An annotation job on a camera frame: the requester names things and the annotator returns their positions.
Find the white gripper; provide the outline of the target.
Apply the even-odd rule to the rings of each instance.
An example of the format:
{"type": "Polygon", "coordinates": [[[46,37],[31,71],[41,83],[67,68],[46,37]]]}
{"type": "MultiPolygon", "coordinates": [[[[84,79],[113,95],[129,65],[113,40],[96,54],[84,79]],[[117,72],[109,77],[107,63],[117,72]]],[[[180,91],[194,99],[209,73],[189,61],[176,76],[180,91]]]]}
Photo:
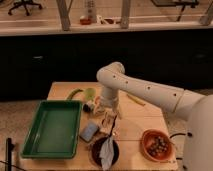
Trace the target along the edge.
{"type": "Polygon", "coordinates": [[[101,104],[100,97],[95,98],[95,108],[93,110],[95,117],[100,117],[100,131],[104,134],[112,135],[112,131],[115,127],[116,119],[122,118],[122,112],[120,106],[116,108],[104,107],[101,104]]]}

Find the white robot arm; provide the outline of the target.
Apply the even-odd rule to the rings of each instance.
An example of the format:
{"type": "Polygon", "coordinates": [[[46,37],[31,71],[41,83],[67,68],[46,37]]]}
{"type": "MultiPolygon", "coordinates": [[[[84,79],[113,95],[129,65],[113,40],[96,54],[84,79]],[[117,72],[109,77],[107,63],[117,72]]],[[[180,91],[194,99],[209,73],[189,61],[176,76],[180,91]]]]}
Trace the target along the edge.
{"type": "Polygon", "coordinates": [[[213,95],[129,77],[120,62],[100,68],[96,78],[104,107],[116,108],[122,90],[185,120],[184,171],[213,171],[213,95]]]}

